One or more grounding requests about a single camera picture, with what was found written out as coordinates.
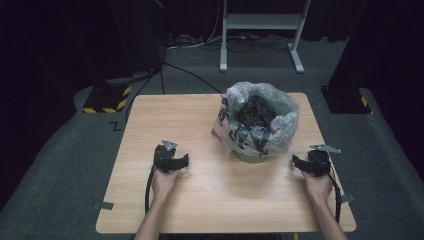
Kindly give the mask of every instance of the metal stand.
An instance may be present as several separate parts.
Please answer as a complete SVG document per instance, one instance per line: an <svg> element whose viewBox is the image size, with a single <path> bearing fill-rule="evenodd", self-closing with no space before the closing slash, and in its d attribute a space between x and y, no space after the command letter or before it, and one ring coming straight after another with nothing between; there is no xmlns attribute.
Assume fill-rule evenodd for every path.
<svg viewBox="0 0 424 240"><path fill-rule="evenodd" d="M228 29L285 29L296 30L293 43L288 44L290 55L298 73L303 73L302 62L297 53L300 36L306 21L311 0L306 0L301 14L228 14L227 1L224 0L222 20L222 43L219 70L226 72L227 64L227 31Z"/></svg>

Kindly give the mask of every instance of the electrical cord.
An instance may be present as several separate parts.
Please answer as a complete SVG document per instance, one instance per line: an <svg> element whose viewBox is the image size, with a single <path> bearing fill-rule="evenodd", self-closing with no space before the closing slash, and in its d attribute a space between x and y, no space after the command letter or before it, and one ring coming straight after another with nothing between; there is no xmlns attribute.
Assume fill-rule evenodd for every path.
<svg viewBox="0 0 424 240"><path fill-rule="evenodd" d="M233 53L244 53L244 52L247 52L247 51L249 51L249 50L253 47L253 39L249 39L248 41L250 42L250 44L249 44L249 46L248 46L246 49L244 49L244 50L236 51L236 50L234 50L234 49L232 49L232 48L230 48L230 47L228 47L228 46L227 46L227 49L228 49L228 51L233 52Z"/></svg>
<svg viewBox="0 0 424 240"><path fill-rule="evenodd" d="M255 39L255 40L253 40L254 45L256 45L256 46L276 46L276 45L282 45L282 44L288 43L290 41L289 38L279 37L279 38L275 38L276 40L274 42L264 43L264 42L260 42L259 41L261 39L268 39L269 40L269 39L272 39L272 38L259 38L259 39Z"/></svg>
<svg viewBox="0 0 424 240"><path fill-rule="evenodd" d="M208 51L208 52L214 52L214 51L218 51L219 49L221 49L221 44L219 44L218 47L214 48L214 49L208 49L208 48L205 48L204 46L202 46L201 48L205 51Z"/></svg>
<svg viewBox="0 0 424 240"><path fill-rule="evenodd" d="M143 75L143 76L140 76L140 77L137 77L137 78L134 78L134 79L130 79L130 80L125 81L125 82L109 83L109 86L111 86L111 87L119 87L119 86L122 86L122 85L130 85L130 84L133 84L135 82L143 81L145 79L151 78L156 73L158 73L158 70L157 69L153 69L153 70L149 71L149 73L146 74L146 75Z"/></svg>
<svg viewBox="0 0 424 240"><path fill-rule="evenodd" d="M165 85L163 84L163 76L162 76L162 70L159 70L160 73L160 81L162 83L162 93L165 95Z"/></svg>
<svg viewBox="0 0 424 240"><path fill-rule="evenodd" d="M172 49L179 49L179 48L195 48L195 47L200 47L200 46L204 46L204 45L208 45L210 43L213 43L215 41L217 41L218 39L221 39L221 36L218 36L212 40L209 40L207 42L202 42L202 43L195 43L194 41L192 42L192 45L182 45L182 46L173 46L173 47L168 47L165 50L172 50Z"/></svg>
<svg viewBox="0 0 424 240"><path fill-rule="evenodd" d="M330 178L330 180L331 180L331 183L333 184L333 186L334 186L334 192L335 192L335 194L336 194L336 213L335 213L335 219L336 219L336 221L337 221L337 223L339 223L340 222L340 210L341 210L341 205L342 205L342 196L341 196L341 193L340 193L340 187L339 187L339 185L337 184L337 182L336 182L336 180L335 180L335 177L333 178L332 176L331 176L331 174L328 172L328 171L326 171L325 169L324 169L324 167L322 166L322 163L318 160L319 158L315 158L316 160L317 160L317 162L319 163L318 165L321 167L321 169L327 174L327 176Z"/></svg>
<svg viewBox="0 0 424 240"><path fill-rule="evenodd" d="M162 9L165 10L165 7L163 6L163 4L159 1L159 0L154 0L154 2Z"/></svg>
<svg viewBox="0 0 424 240"><path fill-rule="evenodd" d="M217 89L216 87L214 87L214 86L213 86L212 84L210 84L208 81L206 81L205 79L203 79L203 78L201 78L201 77L197 76L196 74L194 74L194 73L192 73L192 72L190 72L190 71L187 71L187 70L182 69L182 68L180 68L180 67L176 67L176 66L171 65L171 64L169 64L169 63L167 63L167 62L165 62L165 61L163 62L163 64L168 65L168 66L170 66L170 67L172 67L172 68L175 68L175 69L181 70L181 71L183 71L183 72L186 72L186 73L188 73L188 74L191 74L191 75L195 76L196 78L198 78L198 79L202 80L204 83L206 83L209 87L213 88L213 89L214 89L215 91L217 91L218 93L222 93L221 91L219 91L219 89Z"/></svg>
<svg viewBox="0 0 424 240"><path fill-rule="evenodd" d="M187 49L185 49L184 52L191 59L200 59L200 58L203 58L203 56L205 56L205 49L203 49L202 47L197 47L197 48L200 48L202 50L202 54L199 55L199 56L193 56L193 55L189 54L188 51L187 51Z"/></svg>
<svg viewBox="0 0 424 240"><path fill-rule="evenodd" d="M208 38L208 40L206 40L206 42L208 42L208 41L212 38L212 36L215 34L216 26L218 26L218 19L219 19L219 1L220 1L220 0L217 0L218 4L217 4L217 11L216 11L215 26L214 26L214 28L213 28L213 31L212 31L212 33L211 33L210 37Z"/></svg>
<svg viewBox="0 0 424 240"><path fill-rule="evenodd" d="M155 174L157 168L155 165L152 166L152 169L149 173L149 178L147 179L147 185L146 185L146 193L144 194L144 213L147 214L149 211L149 201L150 201L150 187L152 186L153 181L153 175Z"/></svg>
<svg viewBox="0 0 424 240"><path fill-rule="evenodd" d="M144 85L140 88L140 90L137 91L137 93L135 94L134 98L131 100L130 104L128 104L127 107L127 111L125 113L125 122L128 122L128 118L129 118L129 110L131 109L132 104L134 103L135 98L138 96L138 94L140 94L140 92L146 87L146 85L150 82L150 80L152 79L153 75L150 76L147 81L144 83Z"/></svg>
<svg viewBox="0 0 424 240"><path fill-rule="evenodd" d="M238 7L237 7L237 11L236 11L236 13L239 13L239 11L240 11L240 7L241 7L241 4L243 3L243 0L240 0L240 2L239 2L239 5L238 5Z"/></svg>
<svg viewBox="0 0 424 240"><path fill-rule="evenodd" d="M192 43L195 44L195 39L188 35L188 34L180 34L178 35L174 41L172 43L169 43L169 45L176 45L176 44L187 44L187 43Z"/></svg>

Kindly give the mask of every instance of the black cable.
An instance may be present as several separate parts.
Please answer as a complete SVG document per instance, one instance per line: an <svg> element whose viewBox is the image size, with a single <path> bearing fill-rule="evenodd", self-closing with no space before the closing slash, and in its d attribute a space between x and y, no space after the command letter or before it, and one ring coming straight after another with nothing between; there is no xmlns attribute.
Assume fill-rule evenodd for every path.
<svg viewBox="0 0 424 240"><path fill-rule="evenodd" d="M341 210L341 205L342 205L342 197L341 197L341 193L340 193L340 187L337 184L336 180L331 176L331 174L327 170L325 170L325 168L322 166L322 163L318 160L318 158L315 158L315 159L319 163L318 165L321 167L321 169L330 178L331 183L334 186L334 192L336 193L336 213L335 213L335 219L336 219L337 223L339 223L340 222L340 210Z"/></svg>
<svg viewBox="0 0 424 240"><path fill-rule="evenodd" d="M288 43L290 41L290 39L285 39L285 41L280 42L283 39L285 39L285 38L280 37L280 38L277 38L276 41L271 42L271 43L263 43L263 42L258 41L260 39L255 39L254 40L254 45L257 45L257 46L276 46L276 45L281 45L281 44Z"/></svg>
<svg viewBox="0 0 424 240"><path fill-rule="evenodd" d="M147 212L149 211L149 202L150 202L150 187L152 186L152 181L153 181L153 175L155 174L156 168L153 165L152 169L150 170L150 174L149 174L149 178L147 179L147 185L146 185L146 193L145 193L145 197L144 197L144 213L147 214Z"/></svg>
<svg viewBox="0 0 424 240"><path fill-rule="evenodd" d="M162 93L165 95L165 85L163 84L163 76L162 76L162 70L159 70L160 73L160 81L162 83Z"/></svg>
<svg viewBox="0 0 424 240"><path fill-rule="evenodd" d="M209 44L209 45L218 45L218 47L214 48L214 49L207 49L203 46L200 46L200 48L205 50L205 51L208 51L208 52L214 52L214 51L218 51L219 49L221 49L221 43L219 43L219 44Z"/></svg>
<svg viewBox="0 0 424 240"><path fill-rule="evenodd" d="M238 7L237 7L237 11L236 11L236 13L239 13L239 11L240 11L240 7L241 7L241 4L243 3L243 0L240 0L240 2L239 2L239 5L238 5Z"/></svg>
<svg viewBox="0 0 424 240"><path fill-rule="evenodd" d="M237 39L236 39L236 41L238 41L239 43L246 43L246 42L250 42L249 46L248 46L246 49L244 49L244 50L242 50L242 51L236 51L236 50L234 50L234 49L230 48L230 47L227 45L227 49L228 49L228 51L233 52L233 53L244 53L244 52L249 51L249 50L253 47L253 39L251 39L251 38L250 38L250 36L247 36L247 38L248 38L248 40L247 40L247 41L240 41L240 40L241 40L241 38L237 38Z"/></svg>
<svg viewBox="0 0 424 240"><path fill-rule="evenodd" d="M122 85L130 85L130 84L133 84L133 83L135 83L135 82L137 82L137 81L143 81L143 80L145 80L145 79L151 78L151 77L153 77L153 76L154 76L157 72L158 72L158 70L157 70L157 69L155 69L155 70L153 70L153 71L149 72L149 73L148 73L148 74L146 74L146 75L143 75L143 76L140 76L140 77L137 77L137 78L134 78L134 79L130 79L130 80L125 81L125 82L120 82L120 83L109 83L109 86L111 86L111 87L119 87L119 86L122 86Z"/></svg>
<svg viewBox="0 0 424 240"><path fill-rule="evenodd" d="M144 85L143 85L143 86L140 88L140 90L138 90L138 92L135 94L135 96L134 96L134 98L131 100L130 104L128 104L127 112L125 113L125 122L126 122L126 123L128 122L129 110L130 110L130 108L131 108L132 104L134 103L135 98L138 96L138 94L141 92L141 90L143 90L143 89L144 89L144 87L146 87L146 85L149 83L149 81L150 81L150 79L152 79L152 77L153 77L153 75L152 75L152 76L150 76L150 77L147 79L147 81L144 83Z"/></svg>
<svg viewBox="0 0 424 240"><path fill-rule="evenodd" d="M197 76L196 74L194 74L194 73L192 73L192 72L189 72L189 71L187 71L187 70L185 70L185 69L182 69L182 68L176 67L176 66L174 66L174 65L171 65L171 64L169 64L169 63L167 63L167 62L165 62L165 61L163 62L163 64L168 65L168 66L170 66L170 67L173 67L173 68L175 68L175 69L181 70L181 71L183 71L183 72L186 72L186 73L188 73L188 74L191 74L191 75L193 75L193 76L197 77L198 79L202 80L204 83L206 83L207 85L209 85L209 87L213 88L213 89L214 89L215 91L217 91L218 93L221 93L221 91L219 91L216 87L214 87L212 84L210 84L210 83L209 83L208 81L206 81L205 79L203 79L203 78L201 78L201 77Z"/></svg>

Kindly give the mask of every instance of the right hand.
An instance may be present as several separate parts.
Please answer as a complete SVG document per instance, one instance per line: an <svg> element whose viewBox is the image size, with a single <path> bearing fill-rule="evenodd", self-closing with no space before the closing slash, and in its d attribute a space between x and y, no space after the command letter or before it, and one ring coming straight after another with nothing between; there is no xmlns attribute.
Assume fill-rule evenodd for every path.
<svg viewBox="0 0 424 240"><path fill-rule="evenodd" d="M308 192L309 198L315 201L327 202L328 196L333 189L331 179L327 175L314 177L312 174L303 171L302 175L305 177L306 191Z"/></svg>
<svg viewBox="0 0 424 240"><path fill-rule="evenodd" d="M159 169L156 169L153 175L152 189L155 194L155 200L167 200L168 195L174 188L175 180L181 170L176 170L171 173L164 174Z"/></svg>

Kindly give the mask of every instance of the plastic bag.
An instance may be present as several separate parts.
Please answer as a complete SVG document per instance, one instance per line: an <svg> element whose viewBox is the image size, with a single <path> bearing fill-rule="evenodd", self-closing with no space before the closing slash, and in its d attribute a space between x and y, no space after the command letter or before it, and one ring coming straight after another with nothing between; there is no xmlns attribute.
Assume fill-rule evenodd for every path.
<svg viewBox="0 0 424 240"><path fill-rule="evenodd" d="M273 108L269 111L275 110L276 116L270 121L269 126L260 124L255 126L237 121L237 115L245 104L256 96L266 100L261 106L266 111L269 106ZM221 98L221 109L212 134L223 143L228 153L236 150L246 156L261 157L275 156L288 151L297 131L300 113L299 104L294 98L270 84L250 82L234 84L225 94L221 94Z"/></svg>

